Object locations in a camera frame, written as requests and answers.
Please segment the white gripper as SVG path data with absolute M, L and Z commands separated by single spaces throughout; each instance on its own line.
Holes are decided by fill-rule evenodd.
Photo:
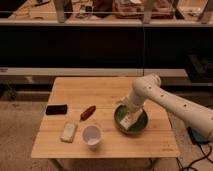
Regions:
M 135 113 L 143 107 L 144 99 L 134 96 L 126 96 L 122 102 L 131 113 Z

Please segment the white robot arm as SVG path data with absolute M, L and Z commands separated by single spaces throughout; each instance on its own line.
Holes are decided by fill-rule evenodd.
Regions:
M 123 99 L 131 113 L 142 108 L 149 99 L 187 122 L 203 137 L 213 142 L 213 110 L 176 96 L 161 88 L 161 79 L 149 74 L 135 79 L 131 91 Z

